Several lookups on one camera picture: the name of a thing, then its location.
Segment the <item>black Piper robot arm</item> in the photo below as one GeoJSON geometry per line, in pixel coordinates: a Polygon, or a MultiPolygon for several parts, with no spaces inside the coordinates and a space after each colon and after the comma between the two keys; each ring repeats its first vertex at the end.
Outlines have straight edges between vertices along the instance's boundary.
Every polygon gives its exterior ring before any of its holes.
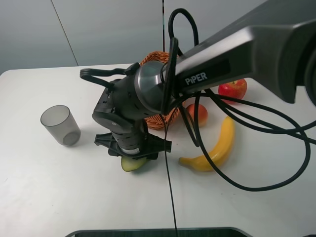
{"type": "Polygon", "coordinates": [[[171,110],[181,95],[252,78],[287,103],[304,86],[316,99],[316,3],[269,0],[170,62],[135,63],[101,95],[93,119],[109,133],[95,137],[112,156],[145,157],[171,143],[148,133],[145,118],[171,110]]]}

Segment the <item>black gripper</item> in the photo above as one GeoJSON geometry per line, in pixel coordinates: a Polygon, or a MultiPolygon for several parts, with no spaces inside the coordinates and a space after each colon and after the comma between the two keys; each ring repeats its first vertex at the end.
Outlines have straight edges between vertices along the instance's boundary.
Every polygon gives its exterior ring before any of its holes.
{"type": "Polygon", "coordinates": [[[108,148],[110,156],[128,157],[134,160],[156,160],[160,152],[171,152],[172,142],[165,141],[148,131],[146,124],[134,127],[130,133],[97,134],[94,143],[108,148]]]}

